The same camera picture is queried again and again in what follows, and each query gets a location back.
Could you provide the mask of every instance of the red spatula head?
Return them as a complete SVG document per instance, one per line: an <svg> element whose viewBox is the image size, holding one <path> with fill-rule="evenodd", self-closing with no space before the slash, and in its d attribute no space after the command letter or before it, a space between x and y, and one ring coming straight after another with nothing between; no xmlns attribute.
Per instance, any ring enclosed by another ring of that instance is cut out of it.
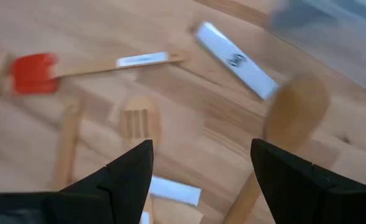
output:
<svg viewBox="0 0 366 224"><path fill-rule="evenodd" d="M57 63L54 54L35 54L18 58L11 67L14 90L20 94L53 93L58 80L52 78L52 67Z"/></svg>

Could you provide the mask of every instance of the printed logo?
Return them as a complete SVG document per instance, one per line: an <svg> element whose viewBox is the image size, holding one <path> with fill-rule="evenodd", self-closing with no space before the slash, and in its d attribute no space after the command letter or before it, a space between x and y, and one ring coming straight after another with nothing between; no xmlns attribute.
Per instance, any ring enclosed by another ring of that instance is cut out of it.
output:
<svg viewBox="0 0 366 224"><path fill-rule="evenodd" d="M230 59L227 59L227 63L234 67L239 67L242 62L246 62L247 59L240 54L233 54Z"/></svg>

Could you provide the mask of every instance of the wooden floor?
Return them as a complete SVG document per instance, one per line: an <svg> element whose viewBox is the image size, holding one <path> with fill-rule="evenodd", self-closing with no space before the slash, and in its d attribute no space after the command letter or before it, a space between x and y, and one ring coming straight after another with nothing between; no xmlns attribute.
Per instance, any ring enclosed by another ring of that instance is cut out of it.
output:
<svg viewBox="0 0 366 224"><path fill-rule="evenodd" d="M320 76L332 104L297 154L366 184L366 91L261 28L272 1L0 1L0 48L13 56L56 52L68 62L157 52L170 44L191 52L179 65L66 78L56 95L1 95L0 192L50 190L64 99L86 104L73 182L123 153L119 112L130 96L145 94L162 114L154 174L202 188L195 208L201 223L221 223L253 171L250 142L261 136L271 102L195 41L190 28L198 19L212 22L278 83L298 74ZM273 223L263 197L247 223Z"/></svg>

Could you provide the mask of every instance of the black object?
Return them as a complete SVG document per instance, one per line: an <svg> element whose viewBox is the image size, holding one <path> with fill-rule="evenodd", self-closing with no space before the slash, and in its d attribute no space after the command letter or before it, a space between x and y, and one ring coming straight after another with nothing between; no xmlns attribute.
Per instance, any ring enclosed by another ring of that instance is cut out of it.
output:
<svg viewBox="0 0 366 224"><path fill-rule="evenodd" d="M366 223L366 185L261 139L250 155L276 224Z"/></svg>
<svg viewBox="0 0 366 224"><path fill-rule="evenodd" d="M139 223L152 164L146 140L59 192L0 194L0 223Z"/></svg>

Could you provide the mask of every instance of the hardwood floor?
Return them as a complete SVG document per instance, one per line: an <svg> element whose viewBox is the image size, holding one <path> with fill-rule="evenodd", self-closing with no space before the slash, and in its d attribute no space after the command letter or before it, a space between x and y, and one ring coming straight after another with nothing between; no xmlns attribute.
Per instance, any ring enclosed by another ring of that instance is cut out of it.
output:
<svg viewBox="0 0 366 224"><path fill-rule="evenodd" d="M162 116L154 174L202 188L187 220L221 223L253 171L250 142L261 137L271 101L262 101L195 41L190 29L198 19L212 22L280 84L297 74L321 77L331 107L297 155L366 184L366 90L234 11L199 2L0 1L0 48L13 57L55 52L69 62L156 52L170 44L191 53L176 65L65 78L54 95L0 95L0 191L51 189L65 98L85 101L73 182L123 154L119 113L130 96L146 94ZM272 0L234 4L267 15ZM159 209L168 207L159 203ZM156 223L173 222L168 213L160 217L169 221ZM262 196L247 223L273 223Z"/></svg>

